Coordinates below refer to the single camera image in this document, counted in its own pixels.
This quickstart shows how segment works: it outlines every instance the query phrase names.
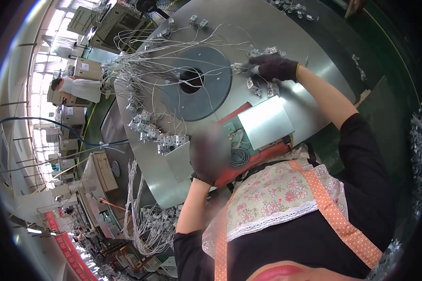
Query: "orange polka dot strap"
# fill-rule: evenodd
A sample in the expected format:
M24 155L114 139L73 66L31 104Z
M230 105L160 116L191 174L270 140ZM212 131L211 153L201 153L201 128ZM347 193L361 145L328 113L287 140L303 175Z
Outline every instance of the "orange polka dot strap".
M214 254L214 281L227 281L227 210L233 196L234 192L218 214Z
M313 192L319 211L339 238L372 269L380 260L382 251L344 217L314 171L304 170L297 160L291 160L288 164L303 175Z

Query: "lace trim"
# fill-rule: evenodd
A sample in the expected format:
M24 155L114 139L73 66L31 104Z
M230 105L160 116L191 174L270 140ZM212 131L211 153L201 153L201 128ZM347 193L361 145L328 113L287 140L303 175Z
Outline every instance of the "lace trim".
M241 237L245 234L255 233L269 226L288 222L295 218L301 217L304 214L311 213L317 210L316 200L308 201L298 207L287 209L285 212L273 213L270 216L262 217L254 222L248 222L239 228L235 228L227 233L227 242Z

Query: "work glove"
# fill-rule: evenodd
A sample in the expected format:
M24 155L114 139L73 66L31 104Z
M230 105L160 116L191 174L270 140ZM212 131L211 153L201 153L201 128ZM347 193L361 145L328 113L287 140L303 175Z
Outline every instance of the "work glove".
M228 168L231 144L225 128L216 121L197 127L191 136L189 160L192 177L214 186Z
M198 179L198 180L200 180L200 181L202 181L204 183L207 183L207 184L209 184L211 186L214 186L215 185L215 181L207 181L207 180L199 177L195 172L192 173L191 177L192 178L196 178L196 179Z
M276 78L280 81L292 80L297 83L297 70L300 64L296 61L283 58L278 54L268 54L251 58L248 62L259 65L260 76L267 81Z

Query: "gray metal table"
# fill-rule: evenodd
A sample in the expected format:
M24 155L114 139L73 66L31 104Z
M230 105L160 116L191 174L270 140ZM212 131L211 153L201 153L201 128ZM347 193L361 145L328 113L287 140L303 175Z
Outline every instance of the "gray metal table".
M309 54L308 68L335 86L354 103L355 96L352 90L327 54L288 16L282 14L269 3L263 0L192 0L174 14L176 28L188 26L188 20L193 14L198 16L197 22L204 18L209 20L207 30L198 32L197 41L207 38L222 23L223 25L216 32L220 36L214 36L213 40L225 38L229 43L250 41L261 52L266 47L276 46L281 51L286 52L286 57L301 63L305 62L306 56ZM158 31L162 31L166 27L167 22L164 22L158 28ZM196 29L187 28L172 33L170 39L189 42L193 40L196 34ZM244 63L248 59L246 53L237 50L237 47L222 46L216 48L226 56L230 63ZM124 87L116 85L116 90L124 90ZM154 103L157 113L163 113L166 110L160 96L160 90L155 91ZM247 88L246 77L234 75L230 93L222 106L216 111L216 114L219 119L223 118L246 102L253 106L263 102L267 99L266 96L266 92L263 92L262 98L255 96ZM283 82L280 88L280 96L295 129L293 133L294 145L306 140L329 123L329 120L318 108L314 98L300 84L294 84L291 81ZM122 121L124 124L128 124L134 114L125 109L128 102L124 96L118 96L117 102ZM152 100L148 98L144 105L147 109L151 109ZM206 120L216 120L216 117L213 114L200 121L186 122L188 134L192 133L197 125ZM168 116L158 120L157 126L163 132L174 132L173 122L170 122ZM139 141L138 133L127 126L125 130L141 172L158 204L162 208L168 208L183 203L189 191L188 181L176 182L165 157L157 154L156 143L143 143ZM183 124L177 128L177 133L180 131L185 132Z

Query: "red banner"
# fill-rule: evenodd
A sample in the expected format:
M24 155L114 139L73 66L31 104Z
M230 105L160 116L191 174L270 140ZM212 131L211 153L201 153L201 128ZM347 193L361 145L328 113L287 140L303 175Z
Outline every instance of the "red banner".
M53 217L53 212L45 213L45 217L47 218L50 229L59 232L58 224ZM66 260L73 268L73 270L75 270L75 273L78 275L81 281L97 281L95 274L91 272L91 270L84 263L83 259L76 251L76 248L73 246L69 235L64 232L60 235L56 235L55 238L63 255L66 257Z

